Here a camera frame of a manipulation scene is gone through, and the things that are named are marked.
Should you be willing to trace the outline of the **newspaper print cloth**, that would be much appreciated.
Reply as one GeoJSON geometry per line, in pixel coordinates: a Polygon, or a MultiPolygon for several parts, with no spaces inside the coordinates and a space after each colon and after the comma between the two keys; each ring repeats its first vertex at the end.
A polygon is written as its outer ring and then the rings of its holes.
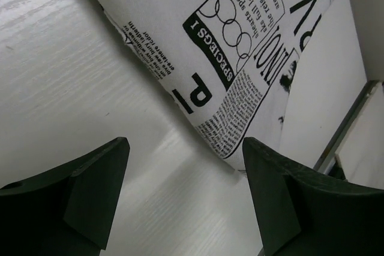
{"type": "Polygon", "coordinates": [[[276,149],[299,58],[334,0],[97,0],[215,154],[276,149]]]}

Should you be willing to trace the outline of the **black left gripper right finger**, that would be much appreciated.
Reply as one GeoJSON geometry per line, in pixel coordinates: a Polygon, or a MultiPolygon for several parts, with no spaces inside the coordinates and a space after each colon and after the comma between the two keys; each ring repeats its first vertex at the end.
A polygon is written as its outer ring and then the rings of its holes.
{"type": "Polygon", "coordinates": [[[242,144],[265,255],[382,255],[383,191],[321,174],[255,138],[242,144]]]}

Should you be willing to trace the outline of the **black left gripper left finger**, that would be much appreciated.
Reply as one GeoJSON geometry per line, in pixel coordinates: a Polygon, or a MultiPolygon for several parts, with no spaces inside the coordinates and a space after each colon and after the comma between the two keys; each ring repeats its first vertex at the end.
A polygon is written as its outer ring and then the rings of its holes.
{"type": "Polygon", "coordinates": [[[1,255],[99,255],[130,153],[125,137],[1,188],[1,255]]]}

